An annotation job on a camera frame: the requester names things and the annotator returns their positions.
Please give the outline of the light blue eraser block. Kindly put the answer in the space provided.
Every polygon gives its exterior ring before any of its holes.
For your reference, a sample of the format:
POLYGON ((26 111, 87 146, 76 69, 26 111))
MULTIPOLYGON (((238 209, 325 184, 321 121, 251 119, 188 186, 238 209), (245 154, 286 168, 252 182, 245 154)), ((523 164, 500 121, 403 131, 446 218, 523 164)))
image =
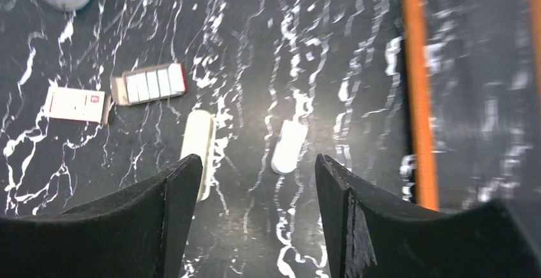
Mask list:
POLYGON ((297 121, 284 120, 270 162, 275 173, 283 175, 296 169, 307 134, 307 125, 297 121))

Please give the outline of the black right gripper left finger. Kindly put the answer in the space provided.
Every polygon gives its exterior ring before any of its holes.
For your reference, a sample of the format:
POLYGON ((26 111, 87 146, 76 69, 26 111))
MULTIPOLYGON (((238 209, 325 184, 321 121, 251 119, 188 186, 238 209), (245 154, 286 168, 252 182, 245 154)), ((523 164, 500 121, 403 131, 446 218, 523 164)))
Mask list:
POLYGON ((178 277, 202 177, 191 154, 60 214, 1 219, 2 277, 178 277))

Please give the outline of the orange wooden shelf rack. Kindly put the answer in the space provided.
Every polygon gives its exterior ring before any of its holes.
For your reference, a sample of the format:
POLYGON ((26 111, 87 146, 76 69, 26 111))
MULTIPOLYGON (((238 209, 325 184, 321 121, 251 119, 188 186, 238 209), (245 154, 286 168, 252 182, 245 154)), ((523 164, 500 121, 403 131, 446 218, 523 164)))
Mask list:
POLYGON ((415 197, 540 199, 540 0, 402 0, 415 197))

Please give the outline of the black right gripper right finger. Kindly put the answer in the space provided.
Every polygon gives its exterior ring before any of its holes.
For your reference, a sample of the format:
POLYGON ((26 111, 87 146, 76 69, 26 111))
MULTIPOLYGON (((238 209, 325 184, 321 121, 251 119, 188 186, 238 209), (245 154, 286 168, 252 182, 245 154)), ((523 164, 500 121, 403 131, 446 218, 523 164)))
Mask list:
POLYGON ((318 155, 332 277, 539 277, 540 203, 495 199, 457 214, 404 201, 318 155))

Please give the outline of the grey staple tray insert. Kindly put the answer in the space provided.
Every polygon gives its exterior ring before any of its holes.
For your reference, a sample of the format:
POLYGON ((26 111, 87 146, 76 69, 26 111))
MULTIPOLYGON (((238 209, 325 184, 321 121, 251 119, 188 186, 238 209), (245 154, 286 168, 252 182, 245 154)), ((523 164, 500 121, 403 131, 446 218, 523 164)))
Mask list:
POLYGON ((112 100, 119 106, 133 106, 182 96, 187 91, 184 67, 168 63, 125 71, 110 79, 112 100))

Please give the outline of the white red staple box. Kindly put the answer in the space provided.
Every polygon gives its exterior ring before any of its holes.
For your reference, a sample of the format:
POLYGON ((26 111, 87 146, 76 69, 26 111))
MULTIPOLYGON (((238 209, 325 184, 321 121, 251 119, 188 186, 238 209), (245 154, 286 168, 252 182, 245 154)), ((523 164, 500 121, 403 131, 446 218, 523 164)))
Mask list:
POLYGON ((53 119, 106 124, 111 102, 111 95, 103 91, 51 86, 43 111, 53 119))

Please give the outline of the cream white stapler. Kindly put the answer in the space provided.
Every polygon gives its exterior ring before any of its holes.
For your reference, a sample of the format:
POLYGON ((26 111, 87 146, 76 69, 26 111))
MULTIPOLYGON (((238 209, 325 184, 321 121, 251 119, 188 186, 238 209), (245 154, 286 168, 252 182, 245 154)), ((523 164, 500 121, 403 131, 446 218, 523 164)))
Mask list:
POLYGON ((196 154, 202 161, 197 202, 207 199, 210 195, 211 178, 215 172, 213 167, 215 139, 216 124, 213 116, 206 110, 190 112, 186 120, 180 158, 196 154))

